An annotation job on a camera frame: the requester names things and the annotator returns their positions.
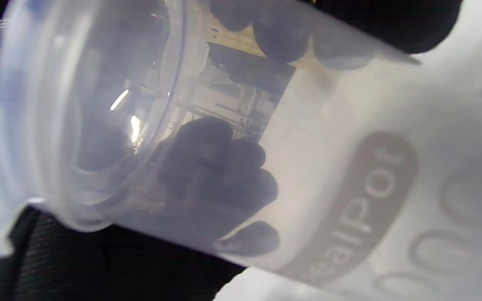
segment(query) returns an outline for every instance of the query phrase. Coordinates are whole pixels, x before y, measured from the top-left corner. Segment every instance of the white surface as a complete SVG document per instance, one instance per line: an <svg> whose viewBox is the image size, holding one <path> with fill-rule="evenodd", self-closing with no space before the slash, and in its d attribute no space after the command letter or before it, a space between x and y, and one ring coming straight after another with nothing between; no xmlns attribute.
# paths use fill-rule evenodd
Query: white surface
<svg viewBox="0 0 482 301"><path fill-rule="evenodd" d="M482 93L482 0L465 0L450 36L436 49L416 57L440 79ZM226 285L215 301L340 299L304 284L249 268Z"/></svg>

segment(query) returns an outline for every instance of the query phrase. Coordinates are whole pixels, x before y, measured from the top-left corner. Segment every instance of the gloved finger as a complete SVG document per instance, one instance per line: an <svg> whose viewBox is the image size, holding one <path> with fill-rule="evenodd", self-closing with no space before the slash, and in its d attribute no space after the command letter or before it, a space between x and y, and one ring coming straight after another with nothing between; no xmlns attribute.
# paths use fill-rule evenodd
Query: gloved finger
<svg viewBox="0 0 482 301"><path fill-rule="evenodd" d="M265 163L265 151L260 145L247 139L233 140L230 144L228 164L231 170L260 168Z"/></svg>
<svg viewBox="0 0 482 301"><path fill-rule="evenodd" d="M268 59L291 63L308 49L309 18L293 1L264 0L258 5L253 21L254 38Z"/></svg>
<svg viewBox="0 0 482 301"><path fill-rule="evenodd" d="M280 236L268 223L258 221L244 227L232 237L213 244L218 253L256 257L273 252L279 247Z"/></svg>
<svg viewBox="0 0 482 301"><path fill-rule="evenodd" d="M268 171L257 169L251 175L230 173L216 189L216 202L240 212L246 219L274 201L278 184Z"/></svg>
<svg viewBox="0 0 482 301"><path fill-rule="evenodd" d="M247 27L255 14L254 0L212 0L210 10L229 31L238 32Z"/></svg>

